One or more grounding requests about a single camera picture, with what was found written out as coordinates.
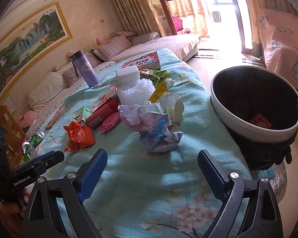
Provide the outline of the left hand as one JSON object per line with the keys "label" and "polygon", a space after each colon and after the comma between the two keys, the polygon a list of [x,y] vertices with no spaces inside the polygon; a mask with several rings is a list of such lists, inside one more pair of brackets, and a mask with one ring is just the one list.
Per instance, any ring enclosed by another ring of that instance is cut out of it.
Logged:
{"label": "left hand", "polygon": [[[23,202],[25,204],[28,203],[31,190],[28,188],[25,188],[22,195],[23,195]],[[15,202],[1,202],[0,203],[0,211],[1,213],[6,217],[15,217],[15,216],[21,216],[23,217],[25,214],[26,207],[24,206],[22,209],[19,208],[19,205]]]}

